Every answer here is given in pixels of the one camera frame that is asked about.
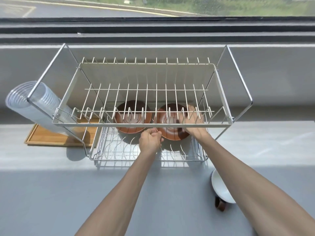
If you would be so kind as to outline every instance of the road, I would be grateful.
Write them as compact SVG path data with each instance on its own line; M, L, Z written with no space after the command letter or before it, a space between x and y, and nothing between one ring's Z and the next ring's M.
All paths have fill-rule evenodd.
M49 3L30 0L0 0L0 18L49 17L158 17L163 14L148 11L93 7L69 3Z

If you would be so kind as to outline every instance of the wooden tray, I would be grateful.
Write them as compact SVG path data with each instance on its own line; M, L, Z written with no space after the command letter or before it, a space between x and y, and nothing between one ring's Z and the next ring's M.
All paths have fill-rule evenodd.
M96 129L97 127L88 127L84 137L86 147L92 146ZM33 126L24 143L35 146L83 147L82 143L74 137L51 132L38 124Z

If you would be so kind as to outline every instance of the hand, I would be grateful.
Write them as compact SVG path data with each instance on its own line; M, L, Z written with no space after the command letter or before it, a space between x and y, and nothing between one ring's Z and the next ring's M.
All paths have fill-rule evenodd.
M156 128L149 128L141 133L139 139L140 152L155 156L163 141L162 132L158 132Z
M188 111L194 111L195 107L188 105ZM199 119L199 116L197 115L197 112L189 113L190 119L187 117L184 117L183 113L181 112L179 114L179 123L204 123L203 117ZM192 135L195 139L199 140L201 139L205 134L208 134L207 130L204 127L187 127L185 128L185 131L187 131L190 135Z

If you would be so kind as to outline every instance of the two-tier dish rack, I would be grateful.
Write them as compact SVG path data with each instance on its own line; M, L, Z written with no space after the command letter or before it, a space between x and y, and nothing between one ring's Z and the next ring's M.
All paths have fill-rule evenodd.
M83 57L78 62L69 46L63 44L28 95L28 101L35 107L37 106L31 102L31 96L38 84L45 80L47 72L61 51L68 51L70 58L73 58L75 71L52 122L64 127L66 133L79 140L83 144L86 156L97 166L104 162L115 164L132 162L140 152L138 144L140 134L121 133L116 127L204 127L215 139L218 139L253 104L250 92L228 45L223 48L217 64L213 64L209 58L162 59L156 57L149 59L143 56L131 59L114 56L102 59ZM235 117L231 115L219 76L218 68L223 57L230 58L234 65L233 77L241 82L248 101L246 107ZM135 100L136 103L143 101L150 110L142 108L141 111L136 111L136 109L125 108L124 111L119 112L117 107L128 100ZM178 103L187 107L187 110L177 109L177 114L191 116L193 112L196 112L204 122L199 124L154 123L157 110L169 103ZM76 123L63 122L59 118L61 115L70 115L64 111L66 105L73 109L71 117L76 120ZM193 105L194 110L189 111L188 105ZM166 113L170 115L170 109L166 109ZM150 123L117 123L114 117L116 113L122 117L128 113L131 116L141 114L143 118L146 118L148 112L152 113ZM97 127L90 150L84 144L88 127ZM157 154L157 160L173 163L204 162L207 158L201 145L192 137L181 141L166 140Z

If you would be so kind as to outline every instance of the window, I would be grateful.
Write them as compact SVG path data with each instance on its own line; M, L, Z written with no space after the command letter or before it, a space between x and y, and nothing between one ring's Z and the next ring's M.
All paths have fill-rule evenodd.
M314 15L315 0L0 0L0 18Z

